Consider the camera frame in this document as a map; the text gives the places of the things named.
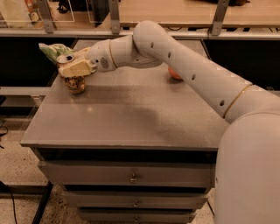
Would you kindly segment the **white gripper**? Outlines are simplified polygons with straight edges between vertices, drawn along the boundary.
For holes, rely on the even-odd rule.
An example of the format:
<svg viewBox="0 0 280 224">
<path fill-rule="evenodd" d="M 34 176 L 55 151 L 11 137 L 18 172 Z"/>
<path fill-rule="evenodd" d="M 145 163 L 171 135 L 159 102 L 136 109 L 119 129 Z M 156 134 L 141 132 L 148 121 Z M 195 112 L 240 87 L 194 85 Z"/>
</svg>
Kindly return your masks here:
<svg viewBox="0 0 280 224">
<path fill-rule="evenodd" d="M 103 73 L 115 71 L 116 65 L 111 55 L 110 42 L 110 39 L 103 40 L 97 42 L 91 48 L 86 47 L 76 51 L 73 56 L 78 61 L 59 64 L 59 74 L 70 78 L 90 75 L 96 71 L 96 68 Z"/>
</svg>

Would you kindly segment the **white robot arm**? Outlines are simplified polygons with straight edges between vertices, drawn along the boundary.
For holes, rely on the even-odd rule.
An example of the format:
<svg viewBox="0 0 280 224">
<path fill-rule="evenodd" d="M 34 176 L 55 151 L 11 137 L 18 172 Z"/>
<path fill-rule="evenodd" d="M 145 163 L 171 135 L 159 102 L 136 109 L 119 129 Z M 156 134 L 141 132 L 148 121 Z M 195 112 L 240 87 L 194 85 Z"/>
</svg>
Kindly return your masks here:
<svg viewBox="0 0 280 224">
<path fill-rule="evenodd" d="M 229 124 L 215 169 L 216 224 L 280 224 L 280 97 L 180 44 L 152 21 L 57 58 L 64 77 L 166 63 Z"/>
</svg>

